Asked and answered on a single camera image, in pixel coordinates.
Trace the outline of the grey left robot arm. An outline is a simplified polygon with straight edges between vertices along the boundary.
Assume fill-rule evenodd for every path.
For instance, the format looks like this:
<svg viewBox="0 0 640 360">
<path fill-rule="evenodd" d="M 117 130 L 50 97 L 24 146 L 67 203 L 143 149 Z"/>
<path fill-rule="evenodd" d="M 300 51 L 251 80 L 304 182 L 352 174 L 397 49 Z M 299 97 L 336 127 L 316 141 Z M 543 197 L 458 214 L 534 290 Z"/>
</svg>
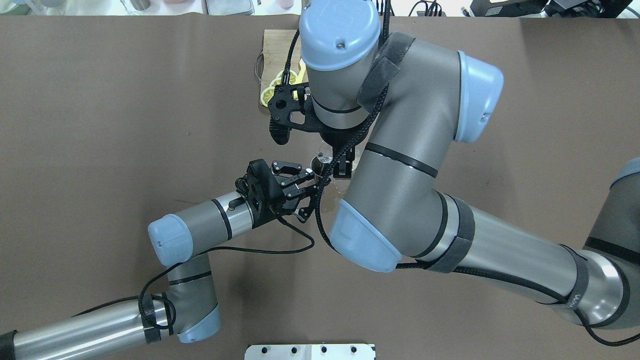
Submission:
<svg viewBox="0 0 640 360">
<path fill-rule="evenodd" d="M 285 216 L 304 223 L 317 184 L 310 168 L 285 161 L 250 161 L 246 173 L 227 194 L 170 213 L 148 226 L 148 235 L 164 270 L 135 296 L 94 306 L 64 321 L 34 330 L 3 333 L 3 360 L 95 360 L 176 335 L 183 344 L 212 337 L 221 328 L 221 310 L 209 254 L 235 251 L 257 255 L 295 255 L 314 239 Z M 271 221 L 310 243 L 298 249 L 266 250 L 228 246 L 227 242 Z"/>
</svg>

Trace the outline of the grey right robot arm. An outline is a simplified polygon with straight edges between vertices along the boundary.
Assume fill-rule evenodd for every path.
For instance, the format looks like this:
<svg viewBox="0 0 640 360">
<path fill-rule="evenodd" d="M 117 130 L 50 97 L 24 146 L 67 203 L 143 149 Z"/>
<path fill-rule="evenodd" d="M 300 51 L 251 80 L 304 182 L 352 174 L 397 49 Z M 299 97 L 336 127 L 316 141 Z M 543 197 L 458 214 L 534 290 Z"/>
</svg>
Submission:
<svg viewBox="0 0 640 360">
<path fill-rule="evenodd" d="M 639 23 L 400 19 L 311 0 L 312 107 L 377 117 L 330 232 L 355 264 L 477 274 L 596 330 L 639 325 Z"/>
</svg>

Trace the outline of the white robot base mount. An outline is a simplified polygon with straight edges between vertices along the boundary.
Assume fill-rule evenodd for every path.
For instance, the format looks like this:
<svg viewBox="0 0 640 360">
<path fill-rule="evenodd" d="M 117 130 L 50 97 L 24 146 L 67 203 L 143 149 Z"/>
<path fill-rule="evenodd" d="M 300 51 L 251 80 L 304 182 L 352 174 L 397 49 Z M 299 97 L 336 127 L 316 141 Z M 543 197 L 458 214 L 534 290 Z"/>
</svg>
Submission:
<svg viewBox="0 0 640 360">
<path fill-rule="evenodd" d="M 245 353 L 245 360 L 375 360 L 374 344 L 308 343 L 254 344 Z"/>
</svg>

